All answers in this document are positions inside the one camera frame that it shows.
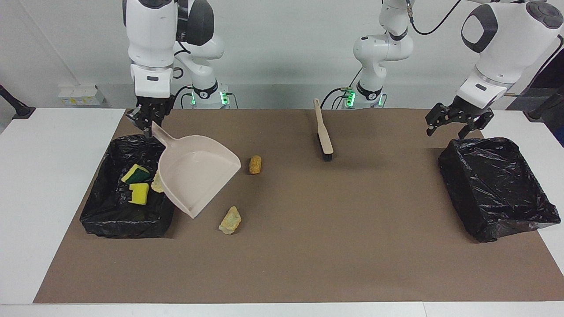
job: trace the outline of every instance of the white dustpan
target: white dustpan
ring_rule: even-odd
[[[195,218],[237,173],[241,162],[228,148],[208,137],[175,139],[156,123],[152,131],[166,147],[158,162],[162,189],[174,205]]]

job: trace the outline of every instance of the white wall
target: white wall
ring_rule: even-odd
[[[321,87],[350,82],[359,68],[352,53],[356,38],[383,32],[376,0],[209,2],[227,47],[213,64],[243,107],[309,107],[312,98],[324,96]],[[454,2],[419,0],[418,28],[434,27]],[[551,3],[564,10],[564,0]],[[475,6],[463,1],[431,36],[412,32],[412,57],[386,63],[388,107],[452,100],[478,59],[460,39],[462,23]],[[98,84],[114,107],[134,106],[131,88],[123,89],[131,79],[121,0],[0,0],[0,45],[0,82],[28,104],[58,106],[58,86],[80,83]],[[514,90],[535,71],[532,67]]]

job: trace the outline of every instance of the brown table mat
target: brown table mat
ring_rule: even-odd
[[[313,110],[173,111],[172,136],[216,139],[244,167],[196,219],[177,210],[165,239],[87,235],[80,207],[35,302],[564,300],[537,232],[478,244],[464,231],[437,167],[462,126],[428,138],[426,112],[324,112],[327,163]],[[115,136],[137,133],[124,119]],[[246,174],[252,155],[260,175]],[[232,205],[243,222],[226,236]]]

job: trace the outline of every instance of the black plastic bag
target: black plastic bag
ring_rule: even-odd
[[[439,167],[464,227],[480,242],[560,223],[556,207],[511,140],[452,140]]]
[[[147,168],[154,175],[164,149],[158,140],[146,140],[142,135],[128,135],[110,142],[80,216],[86,232],[110,238],[162,237],[165,234],[174,212],[172,202],[164,193],[149,190],[147,205],[131,204],[129,185],[121,181],[134,164]]]

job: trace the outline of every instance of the table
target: table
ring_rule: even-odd
[[[439,317],[499,316],[500,312],[526,316],[532,311],[542,316],[560,316],[564,311],[564,302],[31,305],[122,114],[122,109],[38,109],[32,118],[14,121],[0,135],[0,201],[4,218],[0,224],[1,315],[185,316],[223,315],[229,311],[234,316]],[[564,206],[564,197],[560,195],[564,149],[543,124],[529,123],[520,112],[499,111],[483,135],[516,142],[551,202]],[[41,185],[47,181],[50,186]],[[34,199],[19,199],[21,190]],[[21,223],[33,230],[24,234],[18,229]],[[553,226],[540,233],[563,270],[564,227]]]

